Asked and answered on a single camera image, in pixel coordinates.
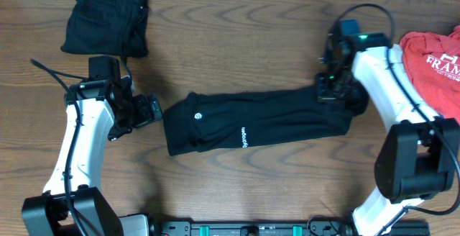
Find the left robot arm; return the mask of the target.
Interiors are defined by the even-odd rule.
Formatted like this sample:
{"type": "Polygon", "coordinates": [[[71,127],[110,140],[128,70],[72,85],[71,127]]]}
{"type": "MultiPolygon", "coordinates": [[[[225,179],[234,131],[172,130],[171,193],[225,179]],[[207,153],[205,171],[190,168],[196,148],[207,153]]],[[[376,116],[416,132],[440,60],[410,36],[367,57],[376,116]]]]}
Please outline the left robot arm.
{"type": "Polygon", "coordinates": [[[87,81],[65,96],[67,125],[50,180],[22,206],[29,235],[149,235],[146,214],[118,217],[101,193],[106,144],[161,119],[154,94],[128,81],[87,81]]]}

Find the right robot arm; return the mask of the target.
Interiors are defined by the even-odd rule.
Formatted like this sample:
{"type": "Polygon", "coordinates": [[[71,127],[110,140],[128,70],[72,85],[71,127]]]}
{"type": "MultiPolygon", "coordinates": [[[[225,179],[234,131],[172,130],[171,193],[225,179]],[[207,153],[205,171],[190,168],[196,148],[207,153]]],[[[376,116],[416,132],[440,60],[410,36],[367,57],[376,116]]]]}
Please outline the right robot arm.
{"type": "Polygon", "coordinates": [[[414,89],[403,51],[382,33],[330,32],[316,76],[318,100],[358,110],[373,101],[387,135],[374,164],[376,186],[351,213],[354,235],[389,235],[409,211],[448,191],[459,175],[459,124],[414,89]]]}

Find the black t-shirt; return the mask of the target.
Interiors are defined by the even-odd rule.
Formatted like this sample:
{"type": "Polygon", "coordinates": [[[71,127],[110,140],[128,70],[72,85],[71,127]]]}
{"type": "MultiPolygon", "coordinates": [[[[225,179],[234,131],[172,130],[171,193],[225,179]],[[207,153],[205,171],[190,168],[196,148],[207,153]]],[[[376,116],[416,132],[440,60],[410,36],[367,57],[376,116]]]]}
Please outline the black t-shirt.
{"type": "Polygon", "coordinates": [[[205,95],[191,92],[164,113],[171,156],[345,135],[368,96],[320,103],[316,88],[205,95]]]}

